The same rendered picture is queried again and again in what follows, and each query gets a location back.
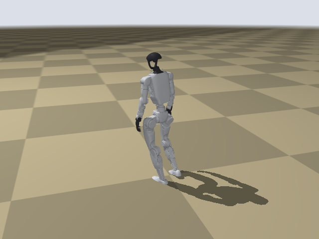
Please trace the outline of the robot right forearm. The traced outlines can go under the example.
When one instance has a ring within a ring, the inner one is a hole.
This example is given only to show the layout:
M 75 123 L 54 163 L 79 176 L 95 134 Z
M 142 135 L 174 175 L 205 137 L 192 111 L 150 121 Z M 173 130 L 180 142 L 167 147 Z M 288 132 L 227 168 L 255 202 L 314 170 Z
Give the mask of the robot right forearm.
M 174 95 L 170 96 L 169 102 L 167 102 L 167 109 L 171 109 L 172 105 L 173 105 L 173 99 L 175 97 L 175 93 Z

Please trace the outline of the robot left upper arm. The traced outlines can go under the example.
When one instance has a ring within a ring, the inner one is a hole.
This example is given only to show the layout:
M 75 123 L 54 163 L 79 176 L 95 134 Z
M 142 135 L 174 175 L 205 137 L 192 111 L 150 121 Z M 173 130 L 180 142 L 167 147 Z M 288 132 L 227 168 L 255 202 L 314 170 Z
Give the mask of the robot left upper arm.
M 142 98 L 142 105 L 146 105 L 148 103 L 148 88 L 151 83 L 151 76 L 142 77 L 140 80 L 141 83 L 141 98 Z

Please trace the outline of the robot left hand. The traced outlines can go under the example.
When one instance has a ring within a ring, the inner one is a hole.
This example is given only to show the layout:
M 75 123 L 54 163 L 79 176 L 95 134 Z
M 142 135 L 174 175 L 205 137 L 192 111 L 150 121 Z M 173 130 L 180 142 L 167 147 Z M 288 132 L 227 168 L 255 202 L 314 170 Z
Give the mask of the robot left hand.
M 137 128 L 137 131 L 139 131 L 139 132 L 141 132 L 141 130 L 140 130 L 140 126 L 139 126 L 139 122 L 141 122 L 141 119 L 142 118 L 138 118 L 138 120 L 137 120 L 137 118 L 136 118 L 136 128 Z

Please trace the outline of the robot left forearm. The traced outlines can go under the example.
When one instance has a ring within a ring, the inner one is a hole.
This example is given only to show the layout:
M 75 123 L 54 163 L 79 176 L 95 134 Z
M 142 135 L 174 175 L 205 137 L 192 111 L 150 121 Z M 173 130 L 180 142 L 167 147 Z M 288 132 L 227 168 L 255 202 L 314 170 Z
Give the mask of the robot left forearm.
M 143 118 L 144 110 L 146 108 L 145 105 L 142 105 L 142 98 L 139 99 L 139 106 L 138 107 L 139 108 L 138 108 L 138 112 L 137 112 L 137 115 L 136 115 L 137 120 L 138 120 L 138 118 Z

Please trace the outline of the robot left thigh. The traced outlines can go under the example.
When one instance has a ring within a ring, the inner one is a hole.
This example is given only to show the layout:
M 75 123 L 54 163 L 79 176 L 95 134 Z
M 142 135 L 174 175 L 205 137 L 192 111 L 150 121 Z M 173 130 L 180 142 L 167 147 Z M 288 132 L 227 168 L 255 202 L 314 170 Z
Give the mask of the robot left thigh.
M 161 153 L 161 149 L 155 145 L 155 130 L 157 118 L 152 115 L 143 120 L 143 131 L 146 144 L 149 151 L 153 148 L 157 152 L 157 156 Z

